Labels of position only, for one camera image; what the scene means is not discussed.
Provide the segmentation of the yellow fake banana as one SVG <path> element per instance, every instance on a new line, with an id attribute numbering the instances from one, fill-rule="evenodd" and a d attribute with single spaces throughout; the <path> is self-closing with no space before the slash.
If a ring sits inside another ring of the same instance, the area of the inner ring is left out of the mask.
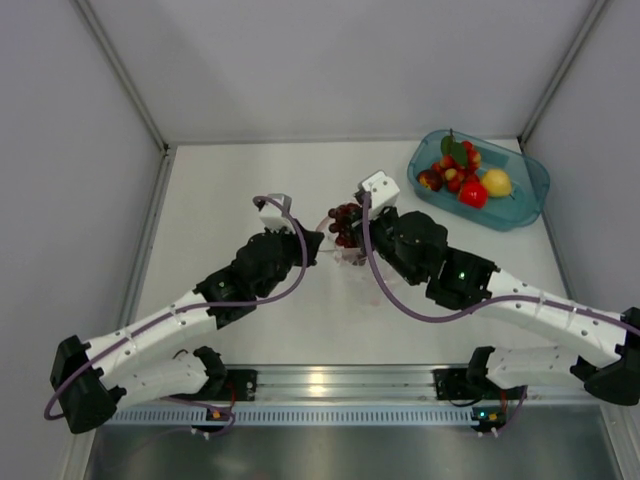
<path id="1" fill-rule="evenodd" d="M 511 197 L 513 185 L 509 175 L 501 169 L 489 169 L 480 178 L 481 185 L 491 198 Z"/>

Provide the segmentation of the clear zip top bag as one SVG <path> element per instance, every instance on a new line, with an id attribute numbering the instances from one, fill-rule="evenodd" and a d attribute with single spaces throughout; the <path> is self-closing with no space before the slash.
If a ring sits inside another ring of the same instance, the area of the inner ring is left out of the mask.
<path id="1" fill-rule="evenodd" d="M 325 235 L 319 252 L 327 255 L 336 264 L 341 277 L 346 282 L 345 290 L 356 302 L 368 307 L 380 306 L 384 301 L 384 295 L 375 280 L 367 257 L 364 266 L 356 265 L 358 250 L 338 247 L 335 244 L 334 235 L 328 230 L 329 222 L 330 219 L 326 215 L 316 227 L 316 231 Z"/>

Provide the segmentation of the red fake apple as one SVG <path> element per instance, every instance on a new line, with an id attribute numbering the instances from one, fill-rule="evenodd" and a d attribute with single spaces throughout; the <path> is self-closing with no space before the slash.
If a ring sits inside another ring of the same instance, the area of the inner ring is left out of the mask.
<path id="1" fill-rule="evenodd" d="M 488 190 L 479 181 L 465 182 L 458 192 L 458 201 L 475 209 L 484 208 L 488 199 Z"/>

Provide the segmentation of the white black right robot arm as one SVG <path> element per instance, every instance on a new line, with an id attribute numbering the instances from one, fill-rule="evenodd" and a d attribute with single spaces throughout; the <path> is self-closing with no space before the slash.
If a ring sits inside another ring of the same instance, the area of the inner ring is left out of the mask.
<path id="1" fill-rule="evenodd" d="M 480 397 L 524 386 L 581 387 L 621 406 L 639 403 L 639 310 L 605 312 L 550 294 L 493 261 L 449 246 L 447 229 L 428 215 L 387 207 L 369 218 L 351 212 L 344 228 L 373 270 L 382 259 L 425 296 L 449 310 L 447 323 L 466 316 L 493 318 L 549 341 L 547 347 L 476 348 L 466 368 L 468 388 Z"/>

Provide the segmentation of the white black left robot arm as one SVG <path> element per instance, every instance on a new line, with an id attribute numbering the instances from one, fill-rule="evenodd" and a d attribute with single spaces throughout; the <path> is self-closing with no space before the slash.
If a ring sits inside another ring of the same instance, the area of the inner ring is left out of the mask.
<path id="1" fill-rule="evenodd" d="M 64 419 L 71 433 L 81 434 L 103 425 L 117 411 L 149 400 L 219 397 L 227 377 L 219 354 L 206 346 L 181 359 L 176 353 L 188 340 L 286 297 L 274 289 L 292 268 L 315 265 L 323 240 L 323 233 L 306 229 L 256 234 L 228 266 L 161 311 L 101 337 L 62 340 L 50 374 L 50 402 L 61 411 L 45 411 L 45 419 Z"/>

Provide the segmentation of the red yellow fake cherry bunch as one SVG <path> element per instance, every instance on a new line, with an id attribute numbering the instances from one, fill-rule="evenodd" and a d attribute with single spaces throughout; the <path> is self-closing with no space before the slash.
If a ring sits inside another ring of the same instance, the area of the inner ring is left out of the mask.
<path id="1" fill-rule="evenodd" d="M 431 165 L 431 169 L 443 177 L 443 185 L 457 194 L 467 181 L 480 181 L 478 170 L 482 164 L 480 152 L 469 140 L 460 140 L 449 129 L 440 141 L 441 158 Z"/>

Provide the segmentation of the fake purple grape bunch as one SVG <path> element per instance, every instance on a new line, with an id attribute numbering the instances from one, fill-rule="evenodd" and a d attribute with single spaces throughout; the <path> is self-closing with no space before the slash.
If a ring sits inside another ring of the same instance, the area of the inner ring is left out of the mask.
<path id="1" fill-rule="evenodd" d="M 353 224 L 361 219 L 361 206 L 354 202 L 341 204 L 328 210 L 328 230 L 334 235 L 335 244 L 341 248 L 357 248 L 358 240 Z"/>

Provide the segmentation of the dark red fake peach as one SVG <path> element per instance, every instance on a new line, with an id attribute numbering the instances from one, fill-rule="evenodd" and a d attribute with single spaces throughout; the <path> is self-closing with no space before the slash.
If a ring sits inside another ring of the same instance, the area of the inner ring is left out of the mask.
<path id="1" fill-rule="evenodd" d="M 442 175 L 433 169 L 421 171 L 416 179 L 420 185 L 434 192 L 440 191 L 443 187 Z"/>

